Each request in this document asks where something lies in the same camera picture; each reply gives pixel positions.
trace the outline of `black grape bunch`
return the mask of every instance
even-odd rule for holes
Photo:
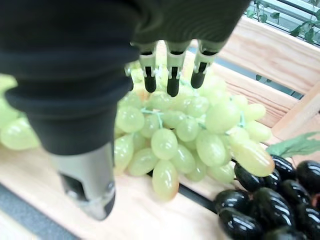
[[[266,177],[235,164],[236,180],[246,191],[228,189],[215,197],[220,227],[234,240],[319,240],[320,163],[306,160],[295,169],[271,156],[275,169]]]

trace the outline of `silver metal joint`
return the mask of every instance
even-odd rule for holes
[[[166,41],[166,66],[168,69],[168,79],[173,78],[173,68],[176,69],[175,78],[178,80],[184,66],[187,48],[191,41],[171,42]]]
[[[142,68],[143,76],[148,77],[147,68],[151,69],[151,77],[154,77],[156,74],[156,50],[149,55],[140,54],[139,62]]]
[[[113,208],[116,192],[111,142],[79,155],[50,156],[66,195],[90,217],[104,220]]]
[[[200,49],[198,48],[195,54],[194,59],[194,67],[193,71],[197,74],[199,73],[199,68],[201,63],[205,63],[205,69],[203,71],[203,74],[206,74],[208,67],[211,66],[211,64],[214,62],[215,56],[214,55],[204,55]]]
[[[172,69],[174,67],[177,68],[177,75],[176,79],[180,79],[181,76],[181,70],[184,66],[186,51],[184,51],[182,54],[175,55],[167,51],[166,53],[166,65],[168,68],[168,79],[172,79]]]

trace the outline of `robotic hand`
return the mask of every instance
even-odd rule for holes
[[[5,96],[14,108],[26,113],[66,194],[88,215],[105,219],[115,201],[117,102],[132,88],[125,65],[139,58],[145,88],[153,92],[155,46],[158,40],[165,40],[167,92],[174,97],[186,49],[192,39],[198,39],[191,85],[199,88],[213,56],[224,46],[249,2],[1,2],[0,72],[13,75],[18,83]]]

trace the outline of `black rubber fingertip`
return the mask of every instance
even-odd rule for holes
[[[168,79],[168,84],[166,88],[166,92],[171,96],[175,97],[177,96],[179,92],[179,79],[176,79],[175,77]]]
[[[144,86],[149,93],[153,93],[157,88],[156,78],[154,76],[145,77]]]
[[[200,88],[204,83],[204,79],[205,79],[205,74],[203,74],[202,72],[199,72],[199,73],[193,72],[191,77],[191,86],[194,89]]]

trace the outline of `grape bunch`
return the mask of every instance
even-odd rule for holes
[[[119,101],[115,119],[116,175],[153,171],[153,189],[167,201],[178,192],[180,175],[194,182],[206,175],[233,182],[232,158],[256,176],[272,173],[274,161],[260,145],[272,135],[257,121],[266,114],[263,105],[231,95],[210,70],[198,89],[181,77],[179,93],[171,97],[166,71],[159,66],[156,90],[149,93],[141,69],[131,69],[133,90]]]
[[[242,189],[220,192],[213,201],[219,225],[236,240],[316,240],[320,236],[320,163],[301,162],[295,169],[272,155],[275,169],[269,176],[234,166]]]
[[[27,118],[5,100],[5,91],[16,84],[13,77],[0,74],[0,143],[11,150],[36,148],[40,142]]]

